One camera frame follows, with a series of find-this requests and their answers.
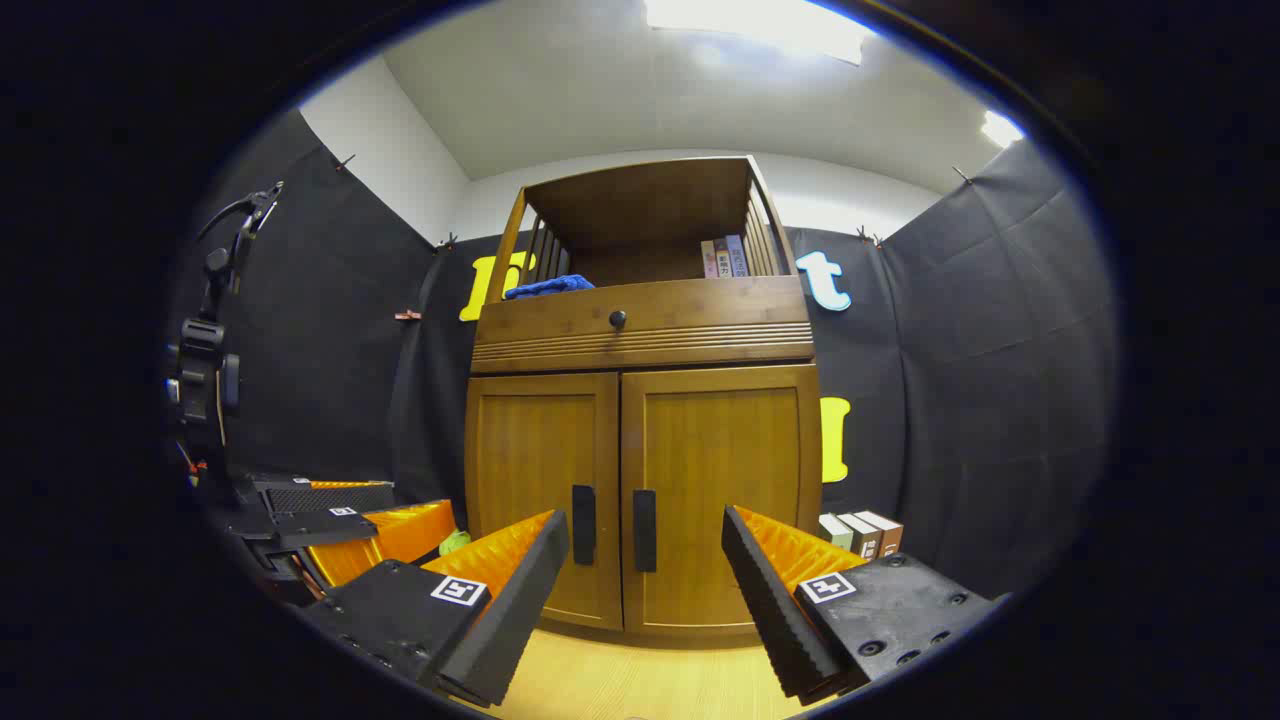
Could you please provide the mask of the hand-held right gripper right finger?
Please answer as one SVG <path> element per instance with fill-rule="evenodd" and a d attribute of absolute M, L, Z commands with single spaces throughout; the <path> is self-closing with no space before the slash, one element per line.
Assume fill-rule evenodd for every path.
<path fill-rule="evenodd" d="M 908 553 L 861 559 L 737 505 L 722 550 L 781 689 L 804 706 L 942 652 L 1006 602 Z"/>

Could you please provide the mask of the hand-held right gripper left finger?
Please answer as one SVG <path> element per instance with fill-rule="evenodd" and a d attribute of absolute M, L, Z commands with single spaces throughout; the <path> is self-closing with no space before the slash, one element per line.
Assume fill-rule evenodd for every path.
<path fill-rule="evenodd" d="M 500 705 L 570 546 L 564 512 L 548 510 L 430 562 L 378 562 L 300 619 L 425 691 Z"/>

